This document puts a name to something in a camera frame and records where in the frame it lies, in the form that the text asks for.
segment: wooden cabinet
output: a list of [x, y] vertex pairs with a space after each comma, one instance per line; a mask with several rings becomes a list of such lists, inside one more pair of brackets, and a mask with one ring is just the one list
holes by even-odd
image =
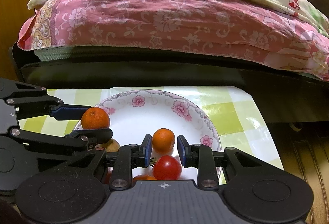
[[34, 15], [29, 0], [0, 0], [0, 77], [17, 80], [8, 50], [17, 40], [24, 22]]

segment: white plate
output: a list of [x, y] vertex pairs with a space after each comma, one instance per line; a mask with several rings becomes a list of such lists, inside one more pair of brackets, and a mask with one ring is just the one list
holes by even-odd
[[[121, 145], [141, 144], [146, 134], [153, 135], [160, 128], [175, 134], [175, 147], [171, 153], [179, 160], [177, 136], [184, 135], [190, 144], [209, 145], [213, 151], [222, 151], [213, 123], [195, 104], [176, 94], [160, 90], [134, 90], [109, 97], [95, 105], [104, 109], [110, 117], [113, 138]], [[82, 129], [78, 122], [74, 129]], [[152, 151], [151, 157], [159, 157]], [[218, 177], [221, 168], [217, 168]], [[135, 168], [133, 176], [152, 175], [152, 167]], [[180, 179], [197, 181], [196, 168], [183, 168]]]

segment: small orange fruit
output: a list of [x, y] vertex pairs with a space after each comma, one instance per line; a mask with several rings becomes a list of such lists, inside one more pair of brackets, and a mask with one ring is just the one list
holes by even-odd
[[138, 175], [133, 178], [133, 182], [136, 182], [137, 180], [157, 180], [157, 179], [154, 176]]
[[160, 154], [168, 153], [174, 148], [175, 135], [169, 129], [159, 129], [152, 136], [152, 147]]
[[81, 125], [83, 129], [108, 129], [110, 127], [110, 119], [103, 109], [92, 107], [83, 114]]

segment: green checkered tablecloth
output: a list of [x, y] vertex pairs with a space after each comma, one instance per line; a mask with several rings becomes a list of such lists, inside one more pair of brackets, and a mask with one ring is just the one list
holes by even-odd
[[[135, 89], [158, 89], [182, 96], [199, 106], [213, 122], [223, 148], [236, 147], [283, 169], [269, 130], [252, 97], [236, 87], [145, 87], [111, 89], [54, 89], [48, 94], [66, 104], [94, 106], [107, 97]], [[50, 116], [20, 120], [24, 130], [64, 136], [77, 121], [56, 121]]]

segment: pink floral bed sheet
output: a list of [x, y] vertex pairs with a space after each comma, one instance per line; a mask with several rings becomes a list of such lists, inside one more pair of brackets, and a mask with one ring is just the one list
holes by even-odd
[[329, 80], [327, 37], [242, 0], [49, 0], [18, 42], [24, 50], [95, 44], [234, 57]]

